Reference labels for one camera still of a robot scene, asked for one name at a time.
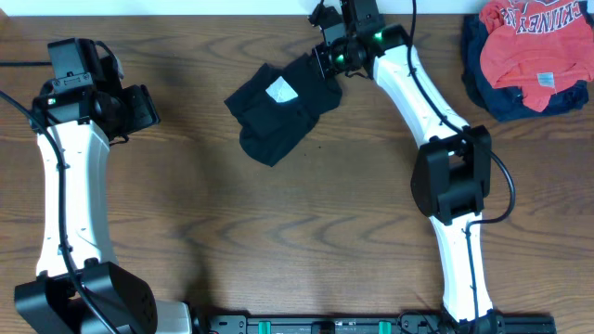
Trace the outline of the black t-shirt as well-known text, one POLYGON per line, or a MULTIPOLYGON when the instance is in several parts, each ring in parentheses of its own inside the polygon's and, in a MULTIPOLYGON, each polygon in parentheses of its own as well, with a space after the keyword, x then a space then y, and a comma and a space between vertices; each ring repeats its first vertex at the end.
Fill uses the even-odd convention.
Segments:
POLYGON ((268 63, 225 100, 241 125, 239 143, 252 159, 273 167, 310 132, 320 116, 337 109, 342 89, 316 73, 302 55, 284 68, 268 63))

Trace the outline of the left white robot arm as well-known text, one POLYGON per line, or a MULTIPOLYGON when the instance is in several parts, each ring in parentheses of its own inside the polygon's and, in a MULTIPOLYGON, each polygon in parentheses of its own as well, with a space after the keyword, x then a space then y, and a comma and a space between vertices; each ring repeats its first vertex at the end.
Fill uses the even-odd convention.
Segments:
POLYGON ((48 45, 54 76, 26 110, 45 173, 45 232, 33 281, 15 287, 19 315, 38 333, 190 333, 184 302, 155 298, 120 267, 109 231, 110 149, 159 122, 148 89, 123 86, 102 42, 48 45))

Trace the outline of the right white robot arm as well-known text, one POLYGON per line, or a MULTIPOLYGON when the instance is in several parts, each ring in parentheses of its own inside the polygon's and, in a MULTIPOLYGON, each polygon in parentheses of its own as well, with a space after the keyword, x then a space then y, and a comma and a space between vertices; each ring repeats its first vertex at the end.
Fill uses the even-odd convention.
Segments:
POLYGON ((318 2, 309 17, 323 34, 312 51, 318 75, 365 76, 393 101, 418 147, 412 197, 436 235, 444 277, 440 333, 498 333, 484 278, 481 228, 491 165, 500 160, 483 126, 443 99, 420 63, 414 30, 386 24, 373 1, 318 2))

